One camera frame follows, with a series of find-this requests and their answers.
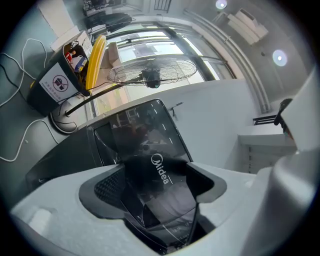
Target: sticker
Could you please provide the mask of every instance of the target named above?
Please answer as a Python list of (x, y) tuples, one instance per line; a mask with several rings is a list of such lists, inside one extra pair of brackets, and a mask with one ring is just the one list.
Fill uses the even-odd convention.
[(78, 92), (60, 67), (59, 63), (56, 63), (43, 76), (39, 81), (39, 84), (51, 98), (59, 104), (61, 104), (64, 99), (67, 99)]

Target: gray floor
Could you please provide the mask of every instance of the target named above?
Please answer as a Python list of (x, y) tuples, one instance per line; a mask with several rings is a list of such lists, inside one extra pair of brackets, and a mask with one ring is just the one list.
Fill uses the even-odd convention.
[(63, 3), (74, 25), (76, 25), (80, 31), (86, 30), (86, 25), (84, 21), (86, 16), (83, 11), (84, 1), (63, 0)]
[[(52, 55), (50, 45), (57, 39), (54, 31), (43, 18), (41, 12), (34, 6), (23, 17), (20, 24), (12, 32), (3, 52), (18, 60), (21, 64), (21, 52), (28, 38), (38, 39), (43, 42), (48, 52)], [(45, 59), (44, 49), (39, 42), (29, 41), (24, 51), (24, 67), (34, 77), (43, 69)], [(0, 55), (0, 63), (5, 67), (10, 79), (19, 85), (22, 72), (16, 63)], [(26, 98), (30, 84), (33, 80), (24, 76), (21, 92)], [(6, 79), (4, 71), (0, 70), (0, 103), (8, 99), (16, 88)], [(0, 156), (12, 159), (16, 155), (20, 140), (29, 123), (36, 119), (43, 119), (37, 111), (31, 110), (21, 95), (14, 98), (0, 108)], [(55, 138), (61, 142), (66, 137), (53, 131)], [(7, 206), (11, 208), (26, 194), (25, 174), (48, 151), (56, 146), (46, 125), (42, 122), (33, 124), (22, 144), (20, 154), (15, 162), (5, 162), (0, 159), (0, 191)]]

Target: white cable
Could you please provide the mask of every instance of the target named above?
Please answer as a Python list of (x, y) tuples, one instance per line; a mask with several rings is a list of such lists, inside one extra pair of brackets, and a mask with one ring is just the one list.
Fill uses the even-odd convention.
[(32, 124), (34, 124), (35, 122), (43, 122), (43, 123), (46, 125), (46, 127), (49, 129), (49, 132), (51, 133), (51, 136), (52, 136), (52, 138), (54, 139), (54, 141), (55, 141), (57, 144), (59, 144), (59, 142), (56, 140), (54, 134), (52, 133), (49, 125), (48, 125), (44, 120), (42, 120), (42, 119), (37, 119), (37, 120), (32, 121), (32, 122), (27, 126), (27, 128), (25, 129), (24, 134), (23, 134), (23, 136), (22, 136), (22, 139), (21, 139), (21, 141), (20, 141), (19, 148), (18, 148), (18, 150), (17, 150), (17, 152), (16, 152), (16, 154), (15, 154), (14, 159), (6, 159), (6, 158), (3, 158), (3, 157), (0, 156), (0, 159), (1, 159), (1, 160), (4, 160), (4, 161), (6, 161), (6, 162), (14, 162), (14, 161), (17, 159), (17, 157), (18, 157), (18, 155), (19, 155), (19, 153), (20, 153), (21, 147), (22, 147), (22, 143), (24, 142), (26, 133), (27, 133), (29, 127), (30, 127)]
[[(23, 71), (23, 73), (22, 73), (22, 78), (21, 78), (21, 81), (20, 81), (20, 84), (19, 84), (18, 89), (16, 90), (16, 92), (15, 92), (9, 99), (7, 99), (5, 102), (1, 103), (1, 104), (0, 104), (0, 107), (3, 106), (4, 104), (6, 104), (7, 102), (9, 102), (9, 101), (17, 94), (17, 92), (20, 90), (21, 85), (22, 85), (22, 82), (23, 82), (23, 80), (24, 80), (25, 73), (26, 73), (29, 77), (31, 77), (32, 79), (36, 80), (36, 79), (35, 79), (34, 77), (32, 77), (27, 71), (25, 71), (24, 51), (25, 51), (25, 48), (26, 48), (26, 46), (27, 46), (27, 42), (28, 42), (29, 40), (34, 40), (34, 41), (40, 42), (40, 43), (42, 44), (42, 47), (43, 47), (44, 52), (45, 52), (45, 59), (44, 59), (43, 67), (44, 67), (44, 68), (46, 67), (46, 60), (47, 60), (47, 56), (48, 56), (48, 55), (47, 55), (47, 51), (46, 51), (46, 48), (45, 48), (44, 44), (43, 44), (41, 41), (37, 40), (37, 39), (28, 38), (28, 39), (26, 40), (26, 42), (25, 42), (25, 44), (24, 44), (24, 46), (23, 46), (22, 52), (21, 52), (22, 67), (20, 66), (19, 62), (18, 62), (15, 58), (9, 56), (9, 55), (6, 54), (5, 52), (0, 52), (0, 54), (6, 55), (8, 58), (14, 60), (14, 61), (18, 64), (19, 68)], [(43, 121), (42, 119), (37, 119), (37, 120), (32, 121), (32, 122), (27, 126), (27, 128), (25, 129), (24, 134), (23, 134), (23, 137), (22, 137), (22, 139), (21, 139), (21, 141), (20, 141), (19, 148), (18, 148), (18, 150), (17, 150), (17, 152), (16, 152), (16, 155), (15, 155), (14, 159), (6, 159), (6, 158), (3, 158), (3, 157), (0, 156), (0, 159), (1, 159), (1, 160), (6, 161), (6, 162), (14, 162), (14, 161), (17, 159), (17, 157), (18, 157), (18, 155), (19, 155), (19, 153), (20, 153), (21, 147), (22, 147), (22, 143), (24, 142), (26, 133), (27, 133), (29, 127), (30, 127), (32, 124), (34, 124), (35, 122), (43, 122), (43, 123), (46, 125), (46, 127), (49, 129), (49, 132), (51, 133), (52, 138), (54, 139), (54, 141), (55, 141), (57, 144), (59, 144), (59, 142), (56, 140), (54, 134), (52, 133), (50, 127), (48, 126), (48, 124), (47, 124), (45, 121)]]
[(10, 98), (8, 98), (5, 102), (1, 103), (1, 104), (0, 104), (0, 107), (2, 107), (4, 104), (8, 103), (8, 102), (19, 92), (19, 90), (20, 90), (20, 88), (21, 88), (22, 82), (23, 82), (23, 80), (24, 80), (25, 72), (26, 72), (26, 71), (25, 71), (25, 61), (24, 61), (24, 51), (25, 51), (25, 48), (26, 48), (27, 43), (28, 43), (29, 40), (34, 40), (34, 41), (40, 42), (40, 43), (42, 44), (43, 49), (44, 49), (44, 52), (45, 52), (45, 59), (44, 59), (44, 65), (43, 65), (43, 67), (44, 67), (44, 68), (46, 67), (47, 51), (46, 51), (46, 48), (45, 48), (44, 44), (43, 44), (41, 41), (37, 40), (37, 39), (28, 38), (28, 39), (26, 40), (26, 42), (25, 42), (25, 44), (24, 44), (24, 47), (23, 47), (23, 49), (22, 49), (22, 52), (21, 52), (22, 67), (19, 65), (18, 61), (17, 61), (15, 58), (9, 56), (8, 54), (6, 54), (6, 53), (4, 53), (4, 52), (1, 52), (1, 54), (4, 54), (4, 55), (6, 55), (7, 57), (9, 57), (10, 59), (14, 60), (14, 61), (19, 65), (19, 68), (23, 71), (23, 73), (22, 73), (22, 78), (21, 78), (21, 81), (20, 81), (20, 84), (19, 84), (18, 89), (15, 91), (14, 94), (11, 95)]
[(14, 60), (15, 63), (18, 64), (19, 69), (21, 69), (23, 72), (25, 72), (25, 73), (26, 73), (29, 77), (31, 77), (32, 79), (36, 80), (32, 75), (30, 75), (27, 71), (25, 71), (25, 70), (20, 66), (19, 62), (18, 62), (14, 57), (11, 57), (10, 55), (6, 54), (5, 52), (0, 52), (0, 54), (3, 54), (3, 55), (5, 55), (5, 56), (7, 56), (7, 57), (8, 57), (9, 59), (11, 59), (11, 60)]

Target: ceiling light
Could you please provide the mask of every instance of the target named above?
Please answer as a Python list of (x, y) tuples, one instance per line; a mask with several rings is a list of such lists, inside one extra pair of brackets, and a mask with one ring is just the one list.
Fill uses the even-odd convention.
[(282, 50), (275, 50), (272, 54), (272, 59), (274, 63), (280, 67), (287, 64), (287, 55)]
[(215, 2), (215, 7), (222, 10), (227, 7), (227, 0), (218, 0)]

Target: fan motor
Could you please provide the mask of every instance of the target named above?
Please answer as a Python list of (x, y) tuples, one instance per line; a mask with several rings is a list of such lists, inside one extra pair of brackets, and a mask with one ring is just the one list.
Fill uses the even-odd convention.
[(158, 70), (143, 70), (142, 77), (145, 80), (146, 87), (148, 88), (159, 88), (160, 72)]

